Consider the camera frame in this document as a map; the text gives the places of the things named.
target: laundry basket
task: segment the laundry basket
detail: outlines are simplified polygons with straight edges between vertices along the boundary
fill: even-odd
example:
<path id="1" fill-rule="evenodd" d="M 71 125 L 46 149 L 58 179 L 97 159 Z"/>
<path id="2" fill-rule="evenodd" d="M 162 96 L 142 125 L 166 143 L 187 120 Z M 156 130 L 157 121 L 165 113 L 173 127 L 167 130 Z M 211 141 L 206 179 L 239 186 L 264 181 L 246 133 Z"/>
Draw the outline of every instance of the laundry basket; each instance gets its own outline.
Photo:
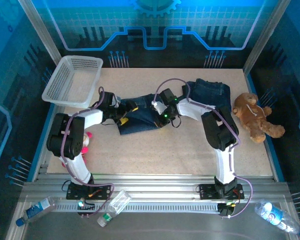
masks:
<path id="1" fill-rule="evenodd" d="M 46 85 L 42 99 L 59 106 L 89 107 L 103 63 L 96 57 L 64 56 Z"/>

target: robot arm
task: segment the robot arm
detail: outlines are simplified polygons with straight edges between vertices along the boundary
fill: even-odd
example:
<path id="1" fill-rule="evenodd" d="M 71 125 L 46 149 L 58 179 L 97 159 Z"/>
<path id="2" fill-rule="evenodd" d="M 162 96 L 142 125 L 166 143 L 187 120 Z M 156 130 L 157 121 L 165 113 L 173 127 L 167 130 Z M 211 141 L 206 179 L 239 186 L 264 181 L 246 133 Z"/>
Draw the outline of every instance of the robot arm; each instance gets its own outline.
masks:
<path id="1" fill-rule="evenodd" d="M 227 107 L 216 109 L 216 106 L 203 105 L 190 99 L 178 100 L 168 88 L 160 94 L 162 102 L 153 101 L 152 105 L 159 114 L 159 119 L 167 124 L 176 116 L 187 116 L 202 121 L 206 139 L 214 149 L 216 155 L 215 190 L 222 199 L 232 193 L 237 187 L 237 178 L 234 176 L 234 144 L 236 138 L 222 123 L 221 119 L 212 111 L 215 109 L 226 120 L 233 131 L 238 135 L 238 128 L 233 121 Z"/>
<path id="2" fill-rule="evenodd" d="M 67 162 L 64 162 L 61 157 L 60 149 L 67 123 L 71 117 L 70 115 L 65 113 L 57 113 L 55 115 L 46 142 L 47 149 L 56 157 L 59 157 L 77 179 L 85 184 L 93 184 L 93 176 L 87 169 L 81 155 L 85 129 L 103 123 L 107 119 L 113 119 L 118 126 L 121 126 L 128 121 L 125 117 L 126 114 L 137 109 L 138 106 L 133 101 L 127 101 L 126 104 L 123 105 L 119 97 L 111 92 L 104 92 L 104 99 L 98 108 L 83 111 L 73 118 L 63 151 Z M 82 185 L 73 177 L 71 177 L 71 182 L 76 185 Z"/>

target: brown teddy bear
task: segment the brown teddy bear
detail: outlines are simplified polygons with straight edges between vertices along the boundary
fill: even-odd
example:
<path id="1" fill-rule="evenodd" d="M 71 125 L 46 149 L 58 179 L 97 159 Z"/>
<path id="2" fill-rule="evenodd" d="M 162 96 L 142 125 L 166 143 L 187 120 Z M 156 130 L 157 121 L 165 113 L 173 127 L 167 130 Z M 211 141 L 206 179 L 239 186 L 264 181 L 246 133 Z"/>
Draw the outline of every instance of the brown teddy bear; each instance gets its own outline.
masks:
<path id="1" fill-rule="evenodd" d="M 272 138 L 282 137 L 285 133 L 284 127 L 273 125 L 266 119 L 272 113 L 271 108 L 261 108 L 257 101 L 257 95 L 242 93 L 234 101 L 234 115 L 240 119 L 243 128 L 250 132 L 250 138 L 255 143 L 262 143 L 266 139 L 265 133 Z"/>

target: speckled tabletop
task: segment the speckled tabletop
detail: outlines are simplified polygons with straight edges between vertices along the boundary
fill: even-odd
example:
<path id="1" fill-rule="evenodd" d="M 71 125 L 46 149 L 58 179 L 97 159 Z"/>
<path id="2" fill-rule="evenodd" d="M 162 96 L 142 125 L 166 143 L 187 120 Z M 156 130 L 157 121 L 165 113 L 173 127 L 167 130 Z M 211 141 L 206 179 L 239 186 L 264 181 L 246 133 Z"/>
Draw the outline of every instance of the speckled tabletop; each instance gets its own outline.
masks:
<path id="1" fill-rule="evenodd" d="M 91 100 L 99 99 L 98 87 L 124 98 L 135 98 L 155 93 L 169 78 L 195 81 L 223 82 L 231 88 L 231 103 L 243 92 L 248 92 L 242 69 L 190 68 L 103 68 Z M 176 96 L 182 94 L 183 83 L 170 81 L 161 90 L 170 88 Z M 65 113 L 77 108 L 66 107 Z M 250 140 L 249 134 L 232 115 L 239 129 L 242 144 L 234 150 L 234 169 L 242 176 L 272 176 L 264 144 Z M 116 125 L 94 125 L 87 129 L 93 134 L 89 152 L 85 155 L 87 168 L 100 174 L 187 174 L 215 175 L 216 157 L 206 140 L 202 122 L 182 117 L 179 128 L 171 124 L 156 130 L 120 135 Z M 48 173 L 66 173 L 60 160 L 52 156 Z"/>

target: plastic water bottle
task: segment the plastic water bottle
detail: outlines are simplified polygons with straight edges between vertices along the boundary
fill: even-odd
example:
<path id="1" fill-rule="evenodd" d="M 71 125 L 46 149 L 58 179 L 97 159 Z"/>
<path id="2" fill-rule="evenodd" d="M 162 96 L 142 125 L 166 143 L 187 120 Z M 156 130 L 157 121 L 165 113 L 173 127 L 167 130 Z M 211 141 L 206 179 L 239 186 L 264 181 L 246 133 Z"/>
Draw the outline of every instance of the plastic water bottle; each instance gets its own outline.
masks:
<path id="1" fill-rule="evenodd" d="M 29 209 L 24 211 L 23 217 L 20 217 L 15 221 L 18 227 L 21 227 L 25 223 L 32 223 L 52 210 L 56 209 L 56 203 L 51 196 L 39 201 L 37 204 L 32 205 Z"/>
<path id="2" fill-rule="evenodd" d="M 132 197 L 125 191 L 121 190 L 119 194 L 109 203 L 105 213 L 97 219 L 98 224 L 104 227 L 113 218 L 119 215 L 131 201 Z"/>
<path id="3" fill-rule="evenodd" d="M 300 225 L 287 212 L 275 207 L 271 202 L 262 200 L 255 205 L 256 214 L 267 220 L 272 225 L 286 231 L 289 234 L 296 234 L 300 237 Z"/>

